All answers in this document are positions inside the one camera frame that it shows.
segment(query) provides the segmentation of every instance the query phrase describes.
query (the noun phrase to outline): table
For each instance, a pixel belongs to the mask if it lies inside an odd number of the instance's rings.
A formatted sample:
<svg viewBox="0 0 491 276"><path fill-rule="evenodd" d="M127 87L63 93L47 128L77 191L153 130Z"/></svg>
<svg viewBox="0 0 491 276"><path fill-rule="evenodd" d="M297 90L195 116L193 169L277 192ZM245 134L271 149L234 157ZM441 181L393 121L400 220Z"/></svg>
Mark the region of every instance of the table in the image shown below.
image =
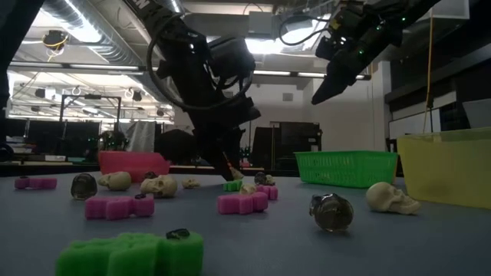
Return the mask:
<svg viewBox="0 0 491 276"><path fill-rule="evenodd" d="M97 178L100 173L93 173ZM58 254L73 240L122 232L164 236L188 228L205 240L202 276L491 275L491 211L423 202L418 216L370 212L363 189L302 184L277 178L279 200L265 213L219 215L219 176L195 176L202 188L156 200L151 218L87 221L70 196L74 174L56 175L51 191L15 191L0 179L0 275L54 275ZM182 180L185 175L175 175ZM109 192L101 195L133 195ZM346 234L323 232L308 215L313 194L336 192L354 207Z"/></svg>

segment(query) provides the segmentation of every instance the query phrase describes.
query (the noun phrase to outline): pink basket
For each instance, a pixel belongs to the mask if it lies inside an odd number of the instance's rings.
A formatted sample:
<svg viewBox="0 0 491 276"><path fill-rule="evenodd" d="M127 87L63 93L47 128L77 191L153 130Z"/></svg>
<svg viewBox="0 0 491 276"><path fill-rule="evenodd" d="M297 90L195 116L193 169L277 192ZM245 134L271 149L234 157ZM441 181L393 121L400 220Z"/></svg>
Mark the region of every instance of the pink basket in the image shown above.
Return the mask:
<svg viewBox="0 0 491 276"><path fill-rule="evenodd" d="M102 174L128 172L131 182L140 183L146 172L158 176L169 174L170 164L159 153L100 151L99 166Z"/></svg>

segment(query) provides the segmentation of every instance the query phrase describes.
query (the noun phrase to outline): green foam toy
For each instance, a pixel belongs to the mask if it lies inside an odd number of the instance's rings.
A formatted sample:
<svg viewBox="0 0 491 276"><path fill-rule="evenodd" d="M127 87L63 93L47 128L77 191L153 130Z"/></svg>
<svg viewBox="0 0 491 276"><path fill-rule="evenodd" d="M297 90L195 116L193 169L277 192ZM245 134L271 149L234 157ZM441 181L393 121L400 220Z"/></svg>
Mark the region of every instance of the green foam toy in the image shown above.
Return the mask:
<svg viewBox="0 0 491 276"><path fill-rule="evenodd" d="M167 239L127 233L117 238L76 241L56 263L56 276L198 276L203 266L203 238L186 235Z"/></svg>
<svg viewBox="0 0 491 276"><path fill-rule="evenodd" d="M242 180L228 181L223 184L223 190L225 192L238 192L242 186Z"/></svg>

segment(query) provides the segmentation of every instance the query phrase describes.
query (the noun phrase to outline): white skull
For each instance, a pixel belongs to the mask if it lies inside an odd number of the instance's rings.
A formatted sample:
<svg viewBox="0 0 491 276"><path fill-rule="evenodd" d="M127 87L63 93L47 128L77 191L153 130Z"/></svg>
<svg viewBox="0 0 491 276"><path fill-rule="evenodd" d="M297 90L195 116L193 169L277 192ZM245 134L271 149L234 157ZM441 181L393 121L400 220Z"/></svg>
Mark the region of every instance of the white skull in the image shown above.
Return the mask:
<svg viewBox="0 0 491 276"><path fill-rule="evenodd" d="M153 193L154 197L174 197L177 191L177 181L172 176L159 176L155 179L145 179L140 186L143 194Z"/></svg>
<svg viewBox="0 0 491 276"><path fill-rule="evenodd" d="M255 193L256 188L253 184L243 184L240 186L239 194L241 195L251 195Z"/></svg>
<svg viewBox="0 0 491 276"><path fill-rule="evenodd" d="M196 179L184 179L183 180L183 188L184 189L194 189L199 187L199 182Z"/></svg>
<svg viewBox="0 0 491 276"><path fill-rule="evenodd" d="M380 182L370 187L366 194L368 206L378 212L415 214L421 204L389 183Z"/></svg>
<svg viewBox="0 0 491 276"><path fill-rule="evenodd" d="M267 186L274 186L276 185L276 180L274 177L270 176L270 175L267 175L266 176L266 185Z"/></svg>
<svg viewBox="0 0 491 276"><path fill-rule="evenodd" d="M126 191L131 186L131 176L128 172L108 173L100 177L97 183L111 191Z"/></svg>

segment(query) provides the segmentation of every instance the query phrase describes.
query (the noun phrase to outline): pink sponge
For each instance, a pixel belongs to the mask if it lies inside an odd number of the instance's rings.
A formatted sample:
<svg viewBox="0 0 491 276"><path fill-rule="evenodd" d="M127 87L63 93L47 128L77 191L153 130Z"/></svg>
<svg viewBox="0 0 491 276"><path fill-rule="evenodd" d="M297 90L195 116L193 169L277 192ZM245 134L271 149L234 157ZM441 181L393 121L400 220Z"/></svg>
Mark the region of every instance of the pink sponge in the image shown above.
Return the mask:
<svg viewBox="0 0 491 276"><path fill-rule="evenodd" d="M221 195L218 197L218 212L222 215L247 215L268 208L268 196L262 192L252 195Z"/></svg>
<svg viewBox="0 0 491 276"><path fill-rule="evenodd" d="M15 180L16 189L54 189L56 188L57 180L49 178L19 178Z"/></svg>
<svg viewBox="0 0 491 276"><path fill-rule="evenodd" d="M268 199L270 200L278 199L278 188L276 188L275 186L258 185L256 187L256 191L264 192L266 195L268 195Z"/></svg>
<svg viewBox="0 0 491 276"><path fill-rule="evenodd" d="M129 196L94 196L85 201L86 219L126 219L130 215L151 216L154 211L153 197L134 199Z"/></svg>

